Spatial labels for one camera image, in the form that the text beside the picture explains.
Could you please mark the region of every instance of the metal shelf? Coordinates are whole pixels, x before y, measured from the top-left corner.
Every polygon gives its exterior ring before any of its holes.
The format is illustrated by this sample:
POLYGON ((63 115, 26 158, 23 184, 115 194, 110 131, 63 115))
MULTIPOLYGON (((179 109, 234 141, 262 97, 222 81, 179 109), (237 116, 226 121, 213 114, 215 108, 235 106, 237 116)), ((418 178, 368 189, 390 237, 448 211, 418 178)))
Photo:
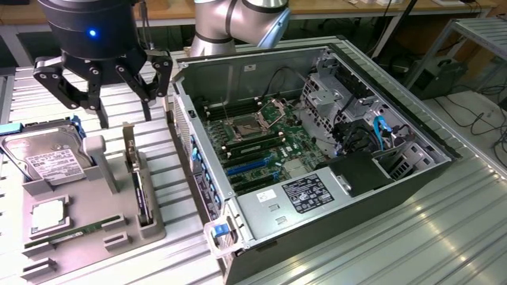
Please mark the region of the metal shelf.
POLYGON ((454 19, 444 28, 434 45, 405 82, 405 86, 409 89, 418 80, 426 64, 436 57, 453 31, 462 34, 468 39, 473 40, 478 45, 489 49, 500 58, 507 61, 507 21, 501 18, 454 19))

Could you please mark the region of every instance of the blue pcie slot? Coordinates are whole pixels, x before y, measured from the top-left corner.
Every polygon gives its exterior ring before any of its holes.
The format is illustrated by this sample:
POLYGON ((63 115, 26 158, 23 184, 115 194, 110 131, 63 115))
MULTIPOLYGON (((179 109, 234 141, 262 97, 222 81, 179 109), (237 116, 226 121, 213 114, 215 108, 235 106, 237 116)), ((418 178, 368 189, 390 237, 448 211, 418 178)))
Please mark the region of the blue pcie slot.
POLYGON ((273 156, 265 158, 265 159, 261 160, 261 161, 253 162, 253 163, 250 163, 250 164, 247 164, 247 165, 245 165, 245 166, 239 166, 239 167, 235 167, 235 168, 230 169, 230 170, 227 171, 227 175, 241 174, 241 173, 243 173, 243 172, 246 172, 246 171, 249 171, 249 170, 253 170, 253 169, 257 169, 257 168, 265 167, 266 165, 269 165, 269 162, 270 162, 270 160, 272 160, 272 157, 273 157, 273 156))

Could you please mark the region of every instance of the blue led light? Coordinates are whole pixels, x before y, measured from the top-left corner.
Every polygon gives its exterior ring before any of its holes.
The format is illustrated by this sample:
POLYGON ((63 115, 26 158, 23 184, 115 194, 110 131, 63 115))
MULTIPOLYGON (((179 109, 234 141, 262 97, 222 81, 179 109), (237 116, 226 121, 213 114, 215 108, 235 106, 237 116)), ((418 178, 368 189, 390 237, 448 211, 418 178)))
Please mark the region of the blue led light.
POLYGON ((90 34, 91 37, 97 37, 97 30, 90 30, 89 34, 90 34))

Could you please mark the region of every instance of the hard drive label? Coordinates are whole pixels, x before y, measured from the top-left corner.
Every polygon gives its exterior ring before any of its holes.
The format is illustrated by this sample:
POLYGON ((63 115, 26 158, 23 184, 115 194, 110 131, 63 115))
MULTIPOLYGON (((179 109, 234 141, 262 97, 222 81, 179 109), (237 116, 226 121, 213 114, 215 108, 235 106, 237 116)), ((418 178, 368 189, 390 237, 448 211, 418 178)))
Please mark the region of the hard drive label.
POLYGON ((47 181, 85 174, 70 149, 27 157, 27 161, 47 181))

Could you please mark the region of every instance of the wooden table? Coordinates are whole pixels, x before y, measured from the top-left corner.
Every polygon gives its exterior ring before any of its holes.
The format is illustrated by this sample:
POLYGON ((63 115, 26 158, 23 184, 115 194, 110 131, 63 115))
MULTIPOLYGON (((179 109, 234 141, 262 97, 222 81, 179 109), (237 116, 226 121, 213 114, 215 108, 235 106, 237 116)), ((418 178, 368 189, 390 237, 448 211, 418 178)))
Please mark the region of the wooden table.
MULTIPOLYGON (((179 26, 195 24, 194 0, 169 0, 169 9, 150 9, 150 25, 157 26, 179 26)), ((478 0, 484 7, 481 17, 485 17, 492 8, 497 6, 492 0, 478 0)), ((401 19, 401 15, 408 7, 409 0, 404 4, 392 5, 386 13, 394 16, 392 24, 388 27, 382 40, 376 50, 377 55, 382 50, 388 39, 393 33, 394 27, 401 19)), ((365 4, 360 2, 357 5, 346 2, 346 0, 292 0, 292 19, 310 20, 326 18, 357 18, 357 17, 381 17, 385 14, 386 6, 380 4, 365 4)), ((460 14, 470 12, 468 5, 444 7, 433 2, 433 0, 420 0, 412 15, 429 14, 460 14)), ((139 15, 137 12, 138 25, 141 25, 139 15)), ((7 47, 21 66, 33 65, 34 61, 18 35, 38 31, 50 31, 46 23, 45 13, 37 0, 30 5, 2 6, 0 5, 0 36, 3 37, 7 47)))

